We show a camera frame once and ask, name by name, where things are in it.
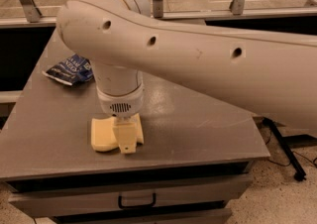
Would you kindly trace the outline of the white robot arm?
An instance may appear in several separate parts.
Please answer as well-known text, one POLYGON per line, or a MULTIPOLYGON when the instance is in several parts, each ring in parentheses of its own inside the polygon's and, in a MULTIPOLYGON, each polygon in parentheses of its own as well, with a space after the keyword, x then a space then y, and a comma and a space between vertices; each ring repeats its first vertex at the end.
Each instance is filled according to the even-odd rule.
POLYGON ((90 60, 107 123, 92 126, 133 152, 142 75, 163 78, 280 124, 317 132, 317 38, 166 22, 149 0, 68 0, 63 43, 90 60))

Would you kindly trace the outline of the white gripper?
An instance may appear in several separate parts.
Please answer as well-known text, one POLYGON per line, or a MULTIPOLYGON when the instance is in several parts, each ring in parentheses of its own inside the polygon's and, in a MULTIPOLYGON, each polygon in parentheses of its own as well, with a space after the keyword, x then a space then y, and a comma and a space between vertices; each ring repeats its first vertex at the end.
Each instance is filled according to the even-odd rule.
POLYGON ((108 116, 115 116, 112 130, 122 154, 133 154, 137 148, 137 123, 131 116, 137 114, 144 103, 144 85, 131 93, 112 96, 97 89, 101 108, 108 116))

